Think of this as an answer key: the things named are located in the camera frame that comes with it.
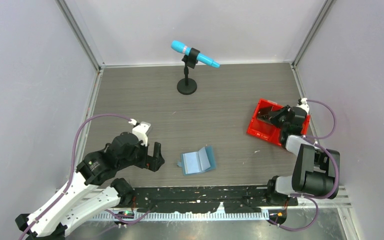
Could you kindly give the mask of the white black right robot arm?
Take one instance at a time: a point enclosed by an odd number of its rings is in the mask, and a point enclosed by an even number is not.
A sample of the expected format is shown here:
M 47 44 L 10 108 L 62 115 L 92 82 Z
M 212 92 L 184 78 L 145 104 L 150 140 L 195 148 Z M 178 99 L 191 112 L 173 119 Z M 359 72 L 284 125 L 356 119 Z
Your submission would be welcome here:
M 296 156 L 292 175 L 274 176 L 267 182 L 267 202 L 279 205 L 292 194 L 334 199 L 339 188 L 335 185 L 336 172 L 331 157 L 339 157 L 340 153 L 336 150 L 326 153 L 302 138 L 308 112 L 298 106 L 287 105 L 279 110 L 264 107 L 257 111 L 256 118 L 279 129 L 281 147 Z

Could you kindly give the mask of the blue card holder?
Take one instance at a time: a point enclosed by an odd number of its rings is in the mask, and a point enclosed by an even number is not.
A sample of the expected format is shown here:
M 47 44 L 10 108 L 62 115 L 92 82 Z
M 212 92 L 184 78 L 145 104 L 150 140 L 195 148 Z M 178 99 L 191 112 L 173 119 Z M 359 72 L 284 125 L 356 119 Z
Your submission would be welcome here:
M 215 170 L 217 167 L 214 149 L 205 146 L 198 151 L 182 153 L 177 166 L 182 169 L 184 176 L 197 175 Z

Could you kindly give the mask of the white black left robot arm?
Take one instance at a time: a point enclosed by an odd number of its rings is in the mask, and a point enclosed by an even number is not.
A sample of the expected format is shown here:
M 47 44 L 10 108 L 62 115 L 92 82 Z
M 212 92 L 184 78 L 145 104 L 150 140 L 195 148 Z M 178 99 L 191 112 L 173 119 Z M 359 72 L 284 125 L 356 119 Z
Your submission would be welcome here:
M 133 203 L 135 191 L 118 171 L 130 166 L 153 172 L 165 163 L 161 144 L 149 146 L 131 132 L 123 132 L 101 150 L 88 153 L 77 165 L 72 179 L 33 213 L 22 213 L 15 223 L 29 240 L 64 240 L 94 215 Z

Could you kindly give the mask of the black credit card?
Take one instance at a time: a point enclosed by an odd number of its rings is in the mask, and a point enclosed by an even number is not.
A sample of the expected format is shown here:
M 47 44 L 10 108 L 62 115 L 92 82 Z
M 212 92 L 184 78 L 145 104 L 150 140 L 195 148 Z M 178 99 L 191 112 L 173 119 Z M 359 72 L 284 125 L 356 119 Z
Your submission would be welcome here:
M 273 112 L 273 107 L 272 106 L 267 106 L 267 107 L 259 108 L 258 111 L 257 111 L 257 114 L 258 113 L 270 113 L 270 116 L 272 118 L 272 112 Z

